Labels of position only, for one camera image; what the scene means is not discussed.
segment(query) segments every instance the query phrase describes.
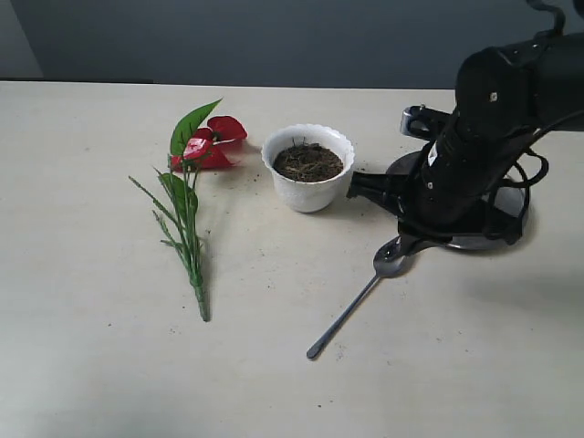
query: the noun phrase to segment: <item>white flower pot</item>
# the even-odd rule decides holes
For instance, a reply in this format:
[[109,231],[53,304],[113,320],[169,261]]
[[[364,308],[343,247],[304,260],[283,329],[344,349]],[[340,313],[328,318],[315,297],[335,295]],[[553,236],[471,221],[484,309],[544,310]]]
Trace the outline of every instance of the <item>white flower pot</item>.
[[[334,178],[320,182],[290,180],[274,170],[276,156],[294,144],[319,143],[330,149],[343,162],[343,170]],[[349,176],[355,160],[353,145],[340,132],[320,125],[293,125],[272,134],[262,147],[262,160],[272,172],[274,187],[279,198],[291,209],[312,213],[332,203],[344,180]]]

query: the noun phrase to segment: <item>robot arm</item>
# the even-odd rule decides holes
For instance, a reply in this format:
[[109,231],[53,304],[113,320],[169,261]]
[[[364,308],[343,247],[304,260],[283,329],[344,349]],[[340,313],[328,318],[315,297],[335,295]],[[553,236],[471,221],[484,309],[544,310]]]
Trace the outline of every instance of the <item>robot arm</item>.
[[[395,214],[401,235],[424,241],[418,247],[443,245],[460,235],[512,245],[522,234],[529,186],[548,170],[531,146],[551,130],[584,130],[584,33],[563,36],[561,10],[527,2],[552,12],[554,28],[470,56],[457,76],[452,114],[407,109],[402,132],[428,143],[406,173],[353,175],[348,197],[365,196]],[[524,153],[542,163],[531,180],[517,164]],[[523,182],[506,178],[514,166]],[[519,215],[494,207],[505,186],[524,191]]]

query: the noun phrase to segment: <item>dirt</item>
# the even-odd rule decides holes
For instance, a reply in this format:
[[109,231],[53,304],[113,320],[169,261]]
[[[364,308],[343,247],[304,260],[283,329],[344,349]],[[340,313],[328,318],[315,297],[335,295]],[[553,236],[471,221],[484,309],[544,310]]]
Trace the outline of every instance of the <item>dirt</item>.
[[274,160],[274,170],[302,183],[317,183],[334,178],[343,170],[340,158],[318,143],[293,145]]

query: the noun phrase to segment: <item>spoon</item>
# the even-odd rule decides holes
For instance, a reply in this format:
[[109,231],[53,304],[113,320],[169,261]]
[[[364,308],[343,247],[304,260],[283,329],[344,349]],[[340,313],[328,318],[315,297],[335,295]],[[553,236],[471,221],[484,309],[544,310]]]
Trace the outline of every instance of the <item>spoon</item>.
[[405,268],[405,260],[410,258],[408,255],[402,255],[402,237],[397,236],[390,240],[387,244],[382,246],[373,257],[373,268],[375,275],[370,282],[361,290],[357,297],[349,304],[347,309],[339,316],[339,318],[325,331],[315,344],[307,351],[307,358],[315,360],[322,350],[333,339],[337,331],[341,328],[343,323],[347,320],[353,310],[363,301],[368,295],[368,292],[383,278],[392,278],[400,274]]

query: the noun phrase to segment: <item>wall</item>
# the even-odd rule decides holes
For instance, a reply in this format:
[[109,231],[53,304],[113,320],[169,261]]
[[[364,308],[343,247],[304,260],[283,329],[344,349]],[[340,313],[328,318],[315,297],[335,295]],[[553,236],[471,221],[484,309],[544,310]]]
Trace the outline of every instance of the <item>wall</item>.
[[9,0],[0,0],[0,78],[40,78],[42,72]]
[[451,88],[470,53],[551,26],[523,0],[13,4],[48,78],[185,84]]

